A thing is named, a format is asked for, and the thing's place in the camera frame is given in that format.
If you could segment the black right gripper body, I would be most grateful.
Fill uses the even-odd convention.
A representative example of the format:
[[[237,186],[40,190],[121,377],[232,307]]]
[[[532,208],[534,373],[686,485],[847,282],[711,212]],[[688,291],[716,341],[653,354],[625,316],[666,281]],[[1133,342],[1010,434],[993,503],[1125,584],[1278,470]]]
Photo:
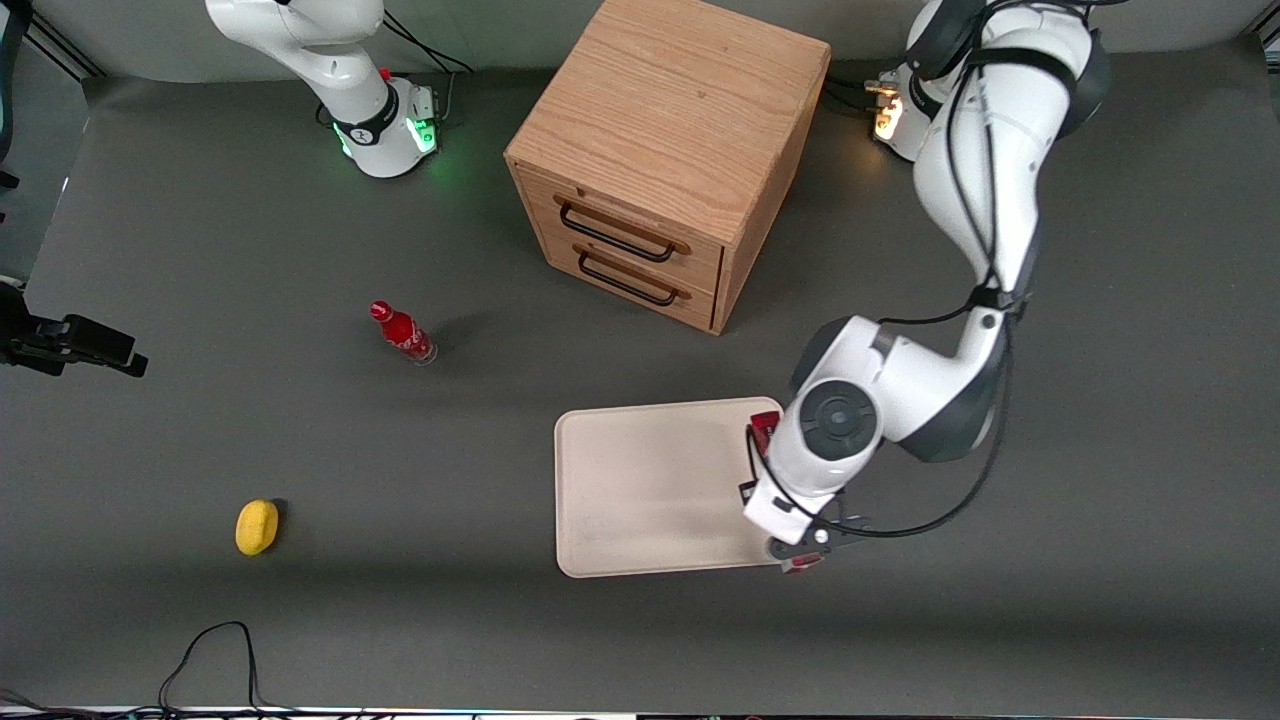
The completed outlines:
[[[41,320],[27,309],[22,291],[1,283],[1,364],[60,377],[65,364],[56,354],[49,355],[51,345],[38,334],[40,325]]]

